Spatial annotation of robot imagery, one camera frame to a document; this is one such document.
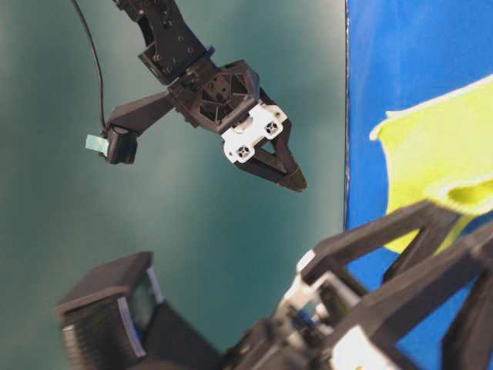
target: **screw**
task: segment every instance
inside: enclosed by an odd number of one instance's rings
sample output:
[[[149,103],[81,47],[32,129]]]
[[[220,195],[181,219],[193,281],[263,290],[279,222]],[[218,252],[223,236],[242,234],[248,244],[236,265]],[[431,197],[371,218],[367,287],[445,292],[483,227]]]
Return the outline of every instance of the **screw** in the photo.
[[[250,350],[250,346],[249,345],[245,345],[244,347],[242,347],[240,349],[240,354],[245,355],[249,350]]]

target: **white plastic part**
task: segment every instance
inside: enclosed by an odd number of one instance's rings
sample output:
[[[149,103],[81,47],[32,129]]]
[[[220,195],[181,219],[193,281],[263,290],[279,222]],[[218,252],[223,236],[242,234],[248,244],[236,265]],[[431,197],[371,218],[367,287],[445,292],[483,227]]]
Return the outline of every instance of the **white plastic part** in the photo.
[[[118,298],[118,308],[120,315],[122,317],[123,326],[127,336],[132,343],[133,351],[138,358],[146,356],[146,351],[144,350],[142,343],[140,342],[139,336],[137,335],[136,327],[133,324],[132,315],[130,314],[129,305],[125,297]]]
[[[147,276],[149,277],[149,281],[151,282],[151,287],[153,288],[153,295],[156,299],[156,304],[162,304],[164,302],[163,293],[161,292],[161,287],[159,286],[159,282],[157,281],[156,272],[152,267],[147,269]]]
[[[334,370],[399,370],[368,340],[360,326],[355,326],[334,346],[330,364]]]
[[[245,163],[255,154],[255,145],[262,139],[272,140],[283,132],[286,114],[278,106],[257,104],[249,111],[250,117],[223,135],[224,154],[231,163]]]
[[[88,135],[86,137],[86,149],[95,150],[96,152],[103,153],[104,156],[108,156],[108,140],[94,135]]]

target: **white mounting plate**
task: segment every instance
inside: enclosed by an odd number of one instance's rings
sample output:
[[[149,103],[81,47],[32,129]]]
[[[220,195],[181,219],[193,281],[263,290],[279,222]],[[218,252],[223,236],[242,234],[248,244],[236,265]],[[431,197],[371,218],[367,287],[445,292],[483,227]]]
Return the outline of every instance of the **white mounting plate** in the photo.
[[[249,111],[250,117],[240,125],[229,128],[223,135],[224,154],[231,163],[245,163],[255,154],[255,146],[262,140],[272,140],[283,132],[287,119],[279,106],[257,104]]]

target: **black robot frame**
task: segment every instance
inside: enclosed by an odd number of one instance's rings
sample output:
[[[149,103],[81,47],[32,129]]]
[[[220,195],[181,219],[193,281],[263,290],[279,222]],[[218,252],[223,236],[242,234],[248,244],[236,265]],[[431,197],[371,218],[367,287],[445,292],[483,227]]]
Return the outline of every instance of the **black robot frame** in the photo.
[[[259,320],[225,354],[159,299],[141,336],[129,335],[135,315],[122,311],[117,302],[132,301],[149,274],[152,255],[141,253],[102,265],[57,306],[72,367],[417,369],[395,343],[473,282],[443,338],[442,368],[486,369],[493,352],[493,222],[437,253],[458,217],[423,201],[323,240],[300,260],[294,282],[274,313]],[[376,291],[368,292],[346,270],[351,261],[413,230],[419,230],[417,236],[388,268]],[[307,311],[308,302],[315,303],[313,312]]]
[[[276,106],[260,88],[259,76],[243,61],[217,67],[211,60],[213,48],[206,49],[186,25],[174,0],[115,0],[117,6],[142,30],[146,50],[139,58],[153,75],[168,86],[166,92],[116,107],[102,131],[108,140],[105,153],[110,163],[133,163],[137,137],[176,109],[193,127],[218,135],[244,126],[257,105]],[[265,135],[235,148],[232,161],[253,175],[295,191],[307,187],[304,175],[288,147],[291,121],[283,117],[282,132],[269,139],[281,122],[264,125]],[[263,148],[271,142],[272,151]]]

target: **black mechanical part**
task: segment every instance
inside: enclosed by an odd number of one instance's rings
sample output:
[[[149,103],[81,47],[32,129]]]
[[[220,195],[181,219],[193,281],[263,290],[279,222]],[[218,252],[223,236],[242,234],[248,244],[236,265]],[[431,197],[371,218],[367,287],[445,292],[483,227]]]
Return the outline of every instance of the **black mechanical part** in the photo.
[[[260,89],[260,98],[267,105],[276,105],[263,89]],[[292,123],[287,119],[283,125],[283,132],[271,142],[273,153],[262,148],[266,144],[264,140],[255,146],[255,155],[252,159],[245,163],[236,162],[235,165],[243,171],[277,183],[282,187],[301,192],[307,188],[307,181],[287,145]]]
[[[488,309],[493,298],[490,296],[485,299],[487,292],[491,294],[492,268],[493,223],[489,223],[463,237],[446,251],[393,276],[379,289],[364,296],[324,339],[326,356],[330,357],[332,348],[350,329],[359,326],[397,364],[398,359],[391,354],[396,351],[392,343],[401,339],[450,296],[482,274],[444,340],[444,355],[451,354],[452,357],[444,358],[443,368],[450,368],[448,364],[454,362],[455,367],[451,368],[486,369],[493,350],[491,331],[483,330],[493,325],[491,316],[490,322],[486,318],[491,312]],[[485,326],[482,327],[480,322],[484,322]],[[461,345],[460,352],[455,347],[457,345]],[[401,368],[416,368],[399,365]]]
[[[273,322],[258,321],[224,356],[224,370],[291,370],[311,369],[315,361],[303,352],[281,341],[273,329]]]
[[[174,0],[114,0],[141,28],[147,49],[140,56],[158,80],[168,86],[168,94],[157,94],[118,106],[106,130],[124,128],[142,135],[172,108],[193,127],[222,135],[243,123],[257,104],[275,105],[260,88],[259,76],[243,61],[217,67],[206,50],[183,21]],[[272,140],[273,153],[263,149],[268,140],[255,145],[255,156],[235,165],[282,187],[302,191],[307,182],[288,147],[291,122],[283,123],[283,132]],[[133,163],[135,145],[113,145],[107,135],[110,163]]]
[[[219,370],[220,353],[163,302],[149,325],[147,356],[130,370]]]
[[[484,271],[444,336],[443,368],[488,368],[493,354],[493,270]]]
[[[351,261],[398,237],[419,230],[407,247],[407,253],[401,254],[387,270],[384,280],[389,280],[431,256],[459,217],[454,211],[428,200],[403,207],[379,220],[322,240],[314,248],[314,258],[300,272],[301,277],[311,285],[325,271],[341,271]]]
[[[114,0],[142,30],[147,49],[140,59],[169,85],[206,53],[174,0]]]
[[[88,273],[57,307],[72,363],[80,370],[124,369],[131,364],[132,370],[341,370],[333,362],[334,356],[341,345],[349,345],[353,351],[354,343],[344,339],[356,328],[363,333],[359,345],[366,347],[365,353],[373,352],[396,369],[417,369],[395,343],[458,289],[477,279],[443,339],[442,366],[454,370],[486,369],[493,352],[493,222],[439,254],[422,259],[407,254],[401,259],[407,267],[376,291],[366,292],[344,269],[355,256],[409,230],[429,230],[434,225],[438,234],[443,234],[441,228],[449,227],[456,216],[425,201],[324,240],[315,248],[312,260],[300,266],[300,276],[306,284],[311,279],[329,277],[317,289],[320,302],[329,311],[328,318],[318,321],[308,311],[303,313],[304,309],[290,306],[281,318],[292,322],[300,334],[302,342],[293,341],[290,333],[280,329],[283,323],[277,310],[271,318],[258,321],[224,356],[163,302],[153,310],[149,324],[138,325],[142,322],[138,314],[132,315],[136,328],[141,329],[146,353],[145,358],[136,358],[117,303],[126,298],[130,311],[135,311],[132,300],[149,270],[151,256],[137,254],[105,264]],[[432,244],[427,246],[430,251],[441,243],[441,237],[428,240]],[[412,266],[407,259],[413,259]],[[322,271],[320,264],[327,270]],[[306,269],[309,273],[303,276]],[[358,297],[356,303],[347,304],[343,286]],[[320,323],[331,330],[319,330]]]
[[[216,349],[157,297],[151,260],[145,252],[103,264],[59,302],[71,368],[217,368]]]

